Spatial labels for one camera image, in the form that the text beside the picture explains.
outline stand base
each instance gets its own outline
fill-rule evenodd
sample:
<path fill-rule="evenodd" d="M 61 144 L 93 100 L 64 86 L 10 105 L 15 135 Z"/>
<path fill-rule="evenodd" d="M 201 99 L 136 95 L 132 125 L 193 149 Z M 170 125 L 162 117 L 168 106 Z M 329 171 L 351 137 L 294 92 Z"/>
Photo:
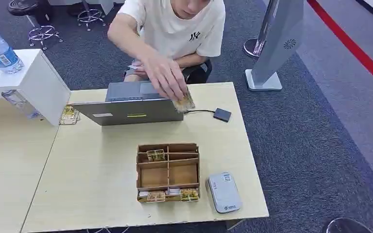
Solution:
<path fill-rule="evenodd" d="M 264 43 L 258 44 L 258 39 L 249 39 L 244 43 L 244 52 L 246 55 L 252 58 L 259 58 L 261 55 L 262 48 L 264 47 Z"/>
<path fill-rule="evenodd" d="M 278 74 L 275 72 L 263 85 L 255 85 L 252 79 L 252 69 L 245 70 L 247 77 L 248 88 L 250 91 L 280 91 L 282 90 L 281 82 Z"/>

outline light wooden table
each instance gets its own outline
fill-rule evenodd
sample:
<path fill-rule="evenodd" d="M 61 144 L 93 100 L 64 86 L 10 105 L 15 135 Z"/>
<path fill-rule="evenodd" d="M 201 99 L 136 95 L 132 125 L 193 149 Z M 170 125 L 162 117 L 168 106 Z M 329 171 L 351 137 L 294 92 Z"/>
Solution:
<path fill-rule="evenodd" d="M 0 233 L 21 230 L 57 129 L 0 100 Z"/>
<path fill-rule="evenodd" d="M 258 173 L 232 83 L 189 87 L 197 109 L 232 112 L 229 123 L 211 113 L 182 122 L 101 127 L 81 116 L 60 126 L 22 232 L 49 232 L 268 216 Z M 104 101 L 106 90 L 73 91 L 70 102 Z M 200 148 L 201 199 L 140 204 L 136 200 L 138 144 L 194 142 Z M 242 209 L 219 214 L 205 187 L 210 174 L 229 171 Z"/>

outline black adapter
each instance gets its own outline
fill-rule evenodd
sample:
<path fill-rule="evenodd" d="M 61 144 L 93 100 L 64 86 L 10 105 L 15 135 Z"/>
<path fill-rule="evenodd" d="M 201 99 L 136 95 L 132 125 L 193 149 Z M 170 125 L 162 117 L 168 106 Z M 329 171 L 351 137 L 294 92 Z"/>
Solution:
<path fill-rule="evenodd" d="M 223 122 L 228 122 L 229 119 L 231 118 L 231 113 L 221 108 L 217 108 L 214 113 L 214 118 L 218 120 L 222 120 Z"/>

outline gray laptop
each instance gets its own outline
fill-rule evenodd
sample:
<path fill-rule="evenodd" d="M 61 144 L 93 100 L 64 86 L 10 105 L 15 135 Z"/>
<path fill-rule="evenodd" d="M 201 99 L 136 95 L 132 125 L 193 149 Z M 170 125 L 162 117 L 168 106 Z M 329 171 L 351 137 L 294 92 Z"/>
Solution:
<path fill-rule="evenodd" d="M 176 111 L 172 101 L 160 97 L 150 82 L 110 83 L 105 102 L 72 106 L 102 126 L 184 119 L 184 114 Z"/>

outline cardboard box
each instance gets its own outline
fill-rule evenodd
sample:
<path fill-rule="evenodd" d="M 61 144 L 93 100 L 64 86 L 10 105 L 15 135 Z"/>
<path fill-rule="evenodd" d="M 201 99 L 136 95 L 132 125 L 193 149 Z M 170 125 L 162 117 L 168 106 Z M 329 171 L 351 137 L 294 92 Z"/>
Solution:
<path fill-rule="evenodd" d="M 139 202 L 200 198 L 200 160 L 195 143 L 138 146 L 136 170 Z"/>

